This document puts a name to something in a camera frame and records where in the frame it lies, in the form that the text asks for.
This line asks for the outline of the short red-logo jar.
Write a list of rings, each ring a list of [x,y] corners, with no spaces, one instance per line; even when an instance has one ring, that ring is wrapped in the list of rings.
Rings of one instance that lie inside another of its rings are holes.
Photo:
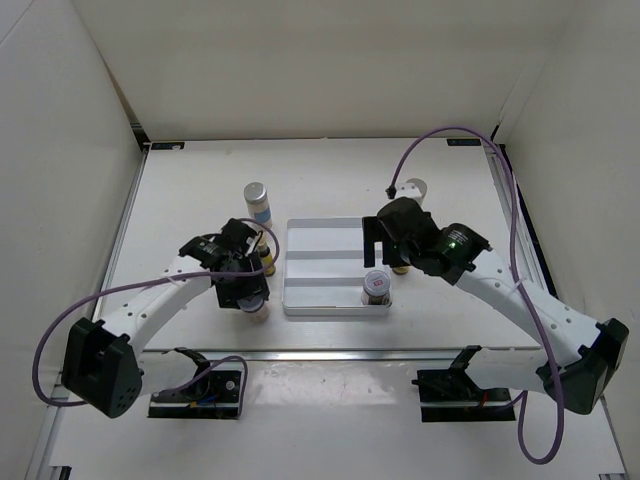
[[[383,270],[372,270],[364,279],[361,302],[367,306],[389,306],[391,304],[391,279]]]
[[[256,324],[264,323],[269,318],[268,301],[261,296],[246,297],[240,299],[237,304],[240,310]]]

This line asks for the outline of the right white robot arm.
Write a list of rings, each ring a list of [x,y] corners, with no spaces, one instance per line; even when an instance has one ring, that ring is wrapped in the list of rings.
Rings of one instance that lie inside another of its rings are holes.
[[[539,345],[534,353],[464,348],[445,370],[430,370],[426,388],[452,401],[493,388],[545,393],[562,408],[589,414],[619,368],[628,328],[568,307],[528,280],[514,279],[490,242],[470,227],[436,225],[411,198],[397,198],[362,220],[367,268],[377,261],[410,266],[491,306]]]

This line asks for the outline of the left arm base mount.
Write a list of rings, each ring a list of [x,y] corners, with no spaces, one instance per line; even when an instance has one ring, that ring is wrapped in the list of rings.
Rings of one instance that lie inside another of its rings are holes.
[[[196,366],[197,381],[177,390],[154,393],[147,417],[181,420],[239,420],[246,392],[249,367],[239,355],[209,360],[186,348],[177,352]]]

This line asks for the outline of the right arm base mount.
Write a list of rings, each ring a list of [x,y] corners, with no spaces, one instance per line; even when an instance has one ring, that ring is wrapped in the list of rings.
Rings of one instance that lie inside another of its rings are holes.
[[[411,383],[418,389],[422,423],[515,421],[507,388],[482,389],[467,375],[480,346],[465,347],[446,369],[422,369]]]

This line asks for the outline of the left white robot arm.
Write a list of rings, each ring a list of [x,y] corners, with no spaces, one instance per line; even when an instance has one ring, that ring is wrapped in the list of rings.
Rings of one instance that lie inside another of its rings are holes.
[[[144,395],[182,395],[191,403],[212,397],[213,364],[175,347],[156,359],[143,352],[153,337],[200,295],[213,290],[222,310],[254,314],[270,296],[258,251],[267,229],[246,218],[183,245],[161,277],[134,285],[136,295],[97,321],[82,318],[68,335],[63,386],[109,418]]]

